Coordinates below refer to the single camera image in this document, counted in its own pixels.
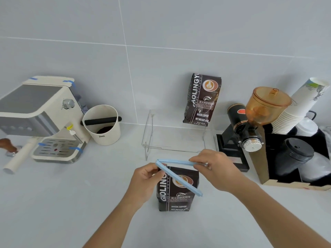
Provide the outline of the person's left hand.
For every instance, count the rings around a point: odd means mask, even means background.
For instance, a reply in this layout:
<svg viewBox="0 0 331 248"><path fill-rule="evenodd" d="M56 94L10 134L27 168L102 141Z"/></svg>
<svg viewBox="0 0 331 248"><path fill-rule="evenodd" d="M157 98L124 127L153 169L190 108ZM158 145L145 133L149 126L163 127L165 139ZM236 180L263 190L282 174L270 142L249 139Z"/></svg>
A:
<svg viewBox="0 0 331 248"><path fill-rule="evenodd" d="M126 195L137 208L150 199L154 188L159 183L153 182L153 175L158 171L162 170L159 170L155 163L148 163L135 169Z"/></svg>

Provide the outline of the person's right hand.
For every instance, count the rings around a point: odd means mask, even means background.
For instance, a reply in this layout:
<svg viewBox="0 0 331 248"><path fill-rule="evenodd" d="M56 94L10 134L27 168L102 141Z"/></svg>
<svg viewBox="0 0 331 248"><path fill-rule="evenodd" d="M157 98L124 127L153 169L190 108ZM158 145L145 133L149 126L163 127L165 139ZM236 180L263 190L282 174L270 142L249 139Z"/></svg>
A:
<svg viewBox="0 0 331 248"><path fill-rule="evenodd" d="M219 151L204 149L198 155L191 157L189 161L208 163L210 171L199 173L220 191L234 195L250 181L224 153Z"/></svg>

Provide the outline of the light blue bag sealing clip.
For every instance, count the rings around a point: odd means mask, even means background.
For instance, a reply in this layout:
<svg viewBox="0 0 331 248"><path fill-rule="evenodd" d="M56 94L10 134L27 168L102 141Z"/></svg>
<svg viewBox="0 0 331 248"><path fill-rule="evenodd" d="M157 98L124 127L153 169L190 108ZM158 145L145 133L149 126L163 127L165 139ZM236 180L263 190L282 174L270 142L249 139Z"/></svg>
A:
<svg viewBox="0 0 331 248"><path fill-rule="evenodd" d="M203 193L194 187L193 185L189 184L187 181L182 179L179 175L174 173L172 170L167 168L167 166L163 165L163 163L171 163L171 164L180 164L180 165L185 165L185 166L194 166L195 164L202 165L202 166L207 166L205 163L198 163L198 162L190 162L190 161L180 161L180 160L172 160L172 159L157 159L155 161L155 164L157 165L158 168L160 168L162 171L164 171L167 175L175 179L177 182L181 183L184 187L189 189L191 192L196 194L199 197L203 196Z"/></svg>

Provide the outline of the dark brown coffee bean bag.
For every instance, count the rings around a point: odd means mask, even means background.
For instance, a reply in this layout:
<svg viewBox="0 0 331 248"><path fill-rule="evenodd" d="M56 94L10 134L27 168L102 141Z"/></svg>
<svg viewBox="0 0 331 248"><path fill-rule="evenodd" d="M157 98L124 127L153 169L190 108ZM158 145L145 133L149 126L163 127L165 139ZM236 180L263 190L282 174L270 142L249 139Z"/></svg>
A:
<svg viewBox="0 0 331 248"><path fill-rule="evenodd" d="M198 171L172 166L167 166L167 168L193 187L198 187ZM157 184L156 195L159 202L159 211L161 212L189 211L195 197L195 193L166 173Z"/></svg>
<svg viewBox="0 0 331 248"><path fill-rule="evenodd" d="M207 127L217 104L221 85L221 77L192 74L183 123Z"/></svg>

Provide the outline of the person's left forearm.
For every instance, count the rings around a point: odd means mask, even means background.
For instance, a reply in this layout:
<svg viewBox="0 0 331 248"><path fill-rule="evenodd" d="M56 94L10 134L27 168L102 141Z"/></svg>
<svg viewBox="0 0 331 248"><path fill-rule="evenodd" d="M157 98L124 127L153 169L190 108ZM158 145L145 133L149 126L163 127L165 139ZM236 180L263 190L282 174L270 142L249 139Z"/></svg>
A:
<svg viewBox="0 0 331 248"><path fill-rule="evenodd" d="M145 202L124 196L82 248L121 248L133 216Z"/></svg>

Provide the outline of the person's right forearm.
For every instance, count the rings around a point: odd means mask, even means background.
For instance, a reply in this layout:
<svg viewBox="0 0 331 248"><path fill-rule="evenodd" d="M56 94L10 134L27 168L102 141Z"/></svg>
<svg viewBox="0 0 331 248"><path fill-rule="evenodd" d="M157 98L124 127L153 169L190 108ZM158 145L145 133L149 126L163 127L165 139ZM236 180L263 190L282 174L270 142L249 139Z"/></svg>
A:
<svg viewBox="0 0 331 248"><path fill-rule="evenodd" d="M331 248L330 242L250 179L240 180L231 193L249 210L274 248Z"/></svg>

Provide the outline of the clear acrylic stand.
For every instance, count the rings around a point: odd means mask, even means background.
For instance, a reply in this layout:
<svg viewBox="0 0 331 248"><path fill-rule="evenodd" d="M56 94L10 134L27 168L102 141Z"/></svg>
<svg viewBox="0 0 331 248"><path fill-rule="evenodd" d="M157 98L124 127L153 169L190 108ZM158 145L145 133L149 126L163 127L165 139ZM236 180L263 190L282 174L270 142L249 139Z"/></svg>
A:
<svg viewBox="0 0 331 248"><path fill-rule="evenodd" d="M141 143L145 160L153 149L188 153L199 153L203 149L218 150L213 128L160 126L155 124L155 117L155 113L149 110Z"/></svg>

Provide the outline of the black cardboard organizer box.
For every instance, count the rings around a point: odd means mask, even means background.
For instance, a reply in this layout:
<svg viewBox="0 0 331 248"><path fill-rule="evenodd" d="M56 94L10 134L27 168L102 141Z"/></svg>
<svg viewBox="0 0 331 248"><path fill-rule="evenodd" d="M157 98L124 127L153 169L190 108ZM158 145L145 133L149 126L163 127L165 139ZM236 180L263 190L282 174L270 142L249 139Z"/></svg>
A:
<svg viewBox="0 0 331 248"><path fill-rule="evenodd" d="M331 192L331 174L312 183L304 183L298 169L285 176L278 176L275 173L275 157L287 138L301 139L309 144L315 152L329 158L325 134L321 130L318 130L312 137L281 135L272 133L271 124L269 124L258 127L258 132L264 140L264 145L259 151L251 152L249 155L262 185Z"/></svg>

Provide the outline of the black grinder with amber hopper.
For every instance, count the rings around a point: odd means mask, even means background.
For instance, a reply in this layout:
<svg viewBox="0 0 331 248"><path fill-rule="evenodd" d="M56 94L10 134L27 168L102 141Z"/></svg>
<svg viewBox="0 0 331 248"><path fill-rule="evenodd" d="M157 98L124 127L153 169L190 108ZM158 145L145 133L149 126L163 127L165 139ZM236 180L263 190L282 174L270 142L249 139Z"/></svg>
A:
<svg viewBox="0 0 331 248"><path fill-rule="evenodd" d="M241 172L248 172L244 151L256 152L264 145L258 128L275 121L291 104L291 97L277 88L254 88L246 105L236 103L227 109L230 125L216 134L218 151L226 154Z"/></svg>

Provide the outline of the cream knock box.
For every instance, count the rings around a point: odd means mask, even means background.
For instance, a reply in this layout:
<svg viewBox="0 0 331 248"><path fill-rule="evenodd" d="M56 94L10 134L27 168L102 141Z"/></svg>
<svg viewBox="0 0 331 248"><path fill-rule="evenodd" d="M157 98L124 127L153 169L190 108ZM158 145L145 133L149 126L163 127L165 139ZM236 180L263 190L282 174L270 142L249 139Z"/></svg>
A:
<svg viewBox="0 0 331 248"><path fill-rule="evenodd" d="M90 133L100 146L109 146L121 136L120 121L115 108L109 105L97 105L89 109L81 120L81 125Z"/></svg>

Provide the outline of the stack of black cup lids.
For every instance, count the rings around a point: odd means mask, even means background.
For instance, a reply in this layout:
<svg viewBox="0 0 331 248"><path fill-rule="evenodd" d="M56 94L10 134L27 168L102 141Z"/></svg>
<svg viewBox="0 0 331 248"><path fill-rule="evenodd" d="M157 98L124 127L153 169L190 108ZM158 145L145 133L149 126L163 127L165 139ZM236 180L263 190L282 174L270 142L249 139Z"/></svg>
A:
<svg viewBox="0 0 331 248"><path fill-rule="evenodd" d="M311 145L298 138L287 138L275 155L275 173L278 176L288 175L313 157L314 149Z"/></svg>

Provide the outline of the stack of white paper cups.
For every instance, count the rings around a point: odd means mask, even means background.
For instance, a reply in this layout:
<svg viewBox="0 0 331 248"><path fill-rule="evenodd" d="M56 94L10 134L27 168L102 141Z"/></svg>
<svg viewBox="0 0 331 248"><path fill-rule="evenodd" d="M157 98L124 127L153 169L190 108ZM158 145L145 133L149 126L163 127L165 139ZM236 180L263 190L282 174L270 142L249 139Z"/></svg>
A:
<svg viewBox="0 0 331 248"><path fill-rule="evenodd" d="M271 123L272 133L286 135L302 120L330 83L319 78L309 78L291 97L292 104Z"/></svg>

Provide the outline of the stack of white cup lids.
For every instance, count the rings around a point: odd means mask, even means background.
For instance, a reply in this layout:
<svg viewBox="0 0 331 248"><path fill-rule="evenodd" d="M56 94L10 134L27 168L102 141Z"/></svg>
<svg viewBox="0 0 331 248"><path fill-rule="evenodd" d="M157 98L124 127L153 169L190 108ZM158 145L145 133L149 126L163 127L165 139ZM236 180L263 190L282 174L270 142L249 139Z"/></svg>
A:
<svg viewBox="0 0 331 248"><path fill-rule="evenodd" d="M295 127L297 136L311 137L318 131L317 124L308 117L301 119Z"/></svg>

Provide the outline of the cream espresso machine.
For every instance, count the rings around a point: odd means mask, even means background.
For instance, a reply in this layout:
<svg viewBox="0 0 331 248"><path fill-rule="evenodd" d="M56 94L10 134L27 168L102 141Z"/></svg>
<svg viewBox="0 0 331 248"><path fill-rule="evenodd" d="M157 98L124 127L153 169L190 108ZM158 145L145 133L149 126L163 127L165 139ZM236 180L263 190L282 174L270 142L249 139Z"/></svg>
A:
<svg viewBox="0 0 331 248"><path fill-rule="evenodd" d="M71 153L68 147L85 149L91 136L81 120L88 107L77 91L63 80L69 77L34 76L0 98L0 130L7 135L39 137L29 157L36 162L72 164L83 153Z"/></svg>

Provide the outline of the cream handled portafilter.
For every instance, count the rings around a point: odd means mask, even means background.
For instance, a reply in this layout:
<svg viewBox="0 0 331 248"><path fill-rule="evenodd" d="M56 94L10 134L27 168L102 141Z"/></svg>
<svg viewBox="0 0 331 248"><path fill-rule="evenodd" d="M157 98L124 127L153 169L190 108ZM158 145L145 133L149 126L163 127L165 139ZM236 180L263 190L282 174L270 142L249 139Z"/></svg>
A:
<svg viewBox="0 0 331 248"><path fill-rule="evenodd" d="M31 137L27 143L16 151L12 159L3 167L3 171L7 174L14 175L19 167L29 158L31 151L38 144L39 137Z"/></svg>

